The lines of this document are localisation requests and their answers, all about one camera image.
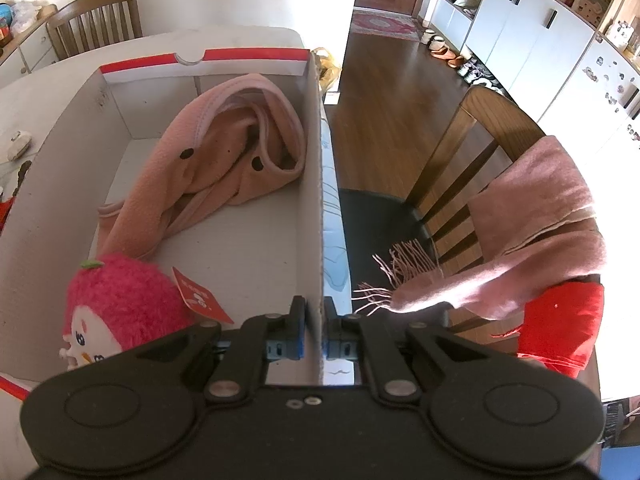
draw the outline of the wooden chair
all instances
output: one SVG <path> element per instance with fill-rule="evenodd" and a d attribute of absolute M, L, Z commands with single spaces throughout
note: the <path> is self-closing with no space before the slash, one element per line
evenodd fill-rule
<path fill-rule="evenodd" d="M 422 215 L 418 211 L 420 204 L 476 123 L 484 126 L 493 139 L 427 213 Z M 479 86 L 469 89 L 406 199 L 353 189 L 339 190 L 351 284 L 356 287 L 359 283 L 369 283 L 371 286 L 388 288 L 388 280 L 373 260 L 372 254 L 386 255 L 392 245 L 398 242 L 417 239 L 431 259 L 440 264 L 474 247 L 478 243 L 478 237 L 475 232 L 471 232 L 444 254 L 438 254 L 436 248 L 438 241 L 470 217 L 466 205 L 455 212 L 433 235 L 426 227 L 427 222 L 471 182 L 499 146 L 513 162 L 544 135 L 539 126 L 507 98 Z M 480 263 L 482 258 L 459 271 Z M 394 314 L 379 309 L 373 315 L 384 316 L 392 336 L 398 339 L 402 338 L 408 322 L 419 320 L 447 326 L 446 310 L 446 304 L 443 304 L 409 314 Z M 476 317 L 449 329 L 453 333 L 461 333 L 489 322 Z M 500 345 L 504 345 L 504 342 L 496 343 L 495 346 Z"/>
<path fill-rule="evenodd" d="M 128 7 L 129 23 L 124 3 Z M 117 17 L 114 6 L 118 8 Z M 134 38 L 142 38 L 136 0 L 76 0 L 49 19 L 47 30 L 60 59 L 127 41 L 129 31 Z"/>

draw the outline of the plush toy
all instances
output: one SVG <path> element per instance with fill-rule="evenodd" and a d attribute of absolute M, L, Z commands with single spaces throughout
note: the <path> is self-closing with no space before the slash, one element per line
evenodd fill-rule
<path fill-rule="evenodd" d="M 60 349 L 68 369 L 93 363 L 193 323 L 178 287 L 156 266 L 122 254 L 82 264 L 66 295 Z"/>

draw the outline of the chair seat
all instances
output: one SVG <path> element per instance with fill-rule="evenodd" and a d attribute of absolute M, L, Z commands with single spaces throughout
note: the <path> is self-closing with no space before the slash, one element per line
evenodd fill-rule
<path fill-rule="evenodd" d="M 340 189 L 338 195 L 351 286 L 354 289 L 360 283 L 391 288 L 389 280 L 373 259 L 373 255 L 377 254 L 388 261 L 389 249 L 398 242 L 418 240 L 430 258 L 436 261 L 434 244 L 426 227 L 420 222 L 420 212 L 406 204 L 403 199 L 354 189 Z M 354 301 L 353 309 L 364 304 L 363 301 Z M 373 315 L 384 317 L 387 330 L 395 340 L 404 340 L 406 326 L 414 321 L 447 326 L 446 311 L 449 308 L 448 303 L 442 303 L 407 314 L 396 314 L 381 308 Z"/>

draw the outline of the red tag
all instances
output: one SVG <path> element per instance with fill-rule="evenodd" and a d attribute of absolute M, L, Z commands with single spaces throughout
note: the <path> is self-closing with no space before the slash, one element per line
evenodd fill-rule
<path fill-rule="evenodd" d="M 209 317 L 210 319 L 215 319 L 222 323 L 234 323 L 234 320 L 231 319 L 224 310 L 222 310 L 222 307 L 213 294 L 203 286 L 191 281 L 175 267 L 172 267 L 172 269 L 174 271 L 175 282 L 178 285 L 178 290 L 180 290 L 182 299 L 191 310 L 196 314 Z"/>

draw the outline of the door mat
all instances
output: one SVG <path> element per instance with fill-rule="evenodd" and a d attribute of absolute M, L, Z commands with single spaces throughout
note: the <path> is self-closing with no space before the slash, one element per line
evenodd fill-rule
<path fill-rule="evenodd" d="M 357 34 L 420 41 L 420 35 L 411 16 L 380 10 L 353 9 L 350 31 Z"/>

